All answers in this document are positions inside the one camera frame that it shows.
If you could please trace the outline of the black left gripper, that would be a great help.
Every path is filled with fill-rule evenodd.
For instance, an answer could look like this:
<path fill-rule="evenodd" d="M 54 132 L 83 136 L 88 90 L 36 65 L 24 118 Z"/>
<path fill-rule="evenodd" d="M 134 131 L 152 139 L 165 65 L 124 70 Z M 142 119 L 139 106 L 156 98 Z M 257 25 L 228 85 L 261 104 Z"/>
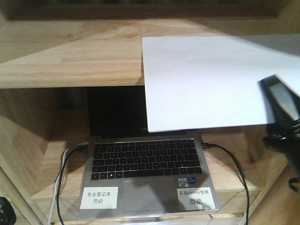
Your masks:
<path fill-rule="evenodd" d="M 3 196 L 0 197 L 0 224 L 14 225 L 16 223 L 15 211 L 9 200 Z"/>

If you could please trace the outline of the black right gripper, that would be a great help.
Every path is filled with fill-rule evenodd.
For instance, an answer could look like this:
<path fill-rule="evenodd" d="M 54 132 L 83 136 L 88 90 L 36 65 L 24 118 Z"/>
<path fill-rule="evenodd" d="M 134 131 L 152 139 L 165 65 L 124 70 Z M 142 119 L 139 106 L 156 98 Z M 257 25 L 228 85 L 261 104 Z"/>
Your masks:
<path fill-rule="evenodd" d="M 276 75 L 258 82 L 267 117 L 267 148 L 285 155 L 300 177 L 300 97 Z"/>

